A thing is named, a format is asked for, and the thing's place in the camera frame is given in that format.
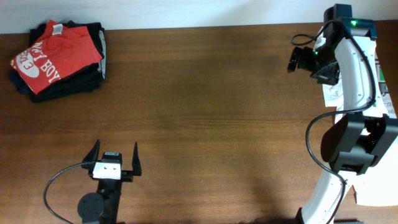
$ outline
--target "folded clothing stack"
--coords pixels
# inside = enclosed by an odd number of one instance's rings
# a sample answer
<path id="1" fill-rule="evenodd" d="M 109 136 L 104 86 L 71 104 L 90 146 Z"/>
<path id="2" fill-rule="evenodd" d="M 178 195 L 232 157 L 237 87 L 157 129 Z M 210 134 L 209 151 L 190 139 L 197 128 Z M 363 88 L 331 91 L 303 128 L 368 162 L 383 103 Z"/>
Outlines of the folded clothing stack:
<path id="1" fill-rule="evenodd" d="M 9 79 L 35 102 L 92 92 L 105 80 L 106 46 L 101 23 L 57 24 L 30 30 L 29 49 L 11 60 Z"/>

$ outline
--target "wooden table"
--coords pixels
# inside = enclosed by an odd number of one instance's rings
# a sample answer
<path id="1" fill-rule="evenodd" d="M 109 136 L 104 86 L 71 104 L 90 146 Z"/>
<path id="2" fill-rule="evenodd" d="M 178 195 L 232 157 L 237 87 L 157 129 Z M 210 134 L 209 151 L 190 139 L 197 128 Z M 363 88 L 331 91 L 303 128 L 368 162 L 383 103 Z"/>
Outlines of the wooden table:
<path id="1" fill-rule="evenodd" d="M 143 176 L 123 185 L 127 223 L 249 223 L 292 218 L 321 169 L 304 132 L 332 111 L 309 73 L 287 73 L 297 33 L 320 24 L 107 31 L 107 80 L 93 93 L 34 104 L 7 78 L 28 35 L 0 35 L 0 222 L 61 223 L 42 192 L 97 139 L 130 169 L 138 142 Z M 398 22 L 378 22 L 377 53 L 398 105 Z M 312 132 L 317 156 L 324 119 Z M 52 208 L 79 223 L 79 199 L 96 190 L 85 170 L 62 175 Z M 337 218 L 396 223 L 398 207 L 362 207 L 351 189 Z"/>

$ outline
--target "white background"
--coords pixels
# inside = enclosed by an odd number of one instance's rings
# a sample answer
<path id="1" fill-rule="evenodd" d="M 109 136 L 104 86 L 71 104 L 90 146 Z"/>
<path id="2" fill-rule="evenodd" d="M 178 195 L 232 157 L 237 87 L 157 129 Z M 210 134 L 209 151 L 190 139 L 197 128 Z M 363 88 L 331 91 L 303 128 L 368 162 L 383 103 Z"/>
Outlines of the white background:
<path id="1" fill-rule="evenodd" d="M 335 3 L 362 19 L 398 19 L 397 0 L 0 0 L 0 34 L 41 22 L 101 22 L 105 29 L 236 26 L 322 22 Z"/>

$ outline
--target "red cloth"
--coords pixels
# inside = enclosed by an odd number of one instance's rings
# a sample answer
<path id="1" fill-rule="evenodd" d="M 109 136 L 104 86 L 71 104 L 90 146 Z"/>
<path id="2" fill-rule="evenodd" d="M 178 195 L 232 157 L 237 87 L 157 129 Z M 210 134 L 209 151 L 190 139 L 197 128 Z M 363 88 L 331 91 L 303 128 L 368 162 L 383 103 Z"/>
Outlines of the red cloth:
<path id="1" fill-rule="evenodd" d="M 102 59 L 87 27 L 63 26 L 61 34 L 53 35 L 57 24 L 49 21 L 35 44 L 11 60 L 11 66 L 35 94 Z"/>

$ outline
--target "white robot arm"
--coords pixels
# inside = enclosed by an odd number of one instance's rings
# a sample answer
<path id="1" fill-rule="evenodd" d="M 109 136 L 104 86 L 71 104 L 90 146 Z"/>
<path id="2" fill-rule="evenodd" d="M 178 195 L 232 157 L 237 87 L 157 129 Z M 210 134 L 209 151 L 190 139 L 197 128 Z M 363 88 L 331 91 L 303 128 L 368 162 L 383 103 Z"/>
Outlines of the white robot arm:
<path id="1" fill-rule="evenodd" d="M 373 21 L 353 19 L 351 6 L 336 4 L 326 10 L 324 22 L 325 26 L 312 39 L 317 40 L 315 48 L 296 47 L 288 71 L 293 72 L 297 65 L 312 72 L 311 77 L 318 79 L 318 83 L 329 85 L 338 82 L 340 73 L 344 111 L 326 116 L 346 115 L 322 139 L 325 167 L 310 200 L 298 211 L 296 222 L 300 224 L 333 223 L 336 210 L 357 176 L 377 165 L 398 135 L 398 122 L 388 118 L 377 84 Z M 304 45 L 293 40 L 292 43 Z M 310 123 L 307 135 L 317 120 Z M 309 143 L 307 147 L 313 156 Z"/>

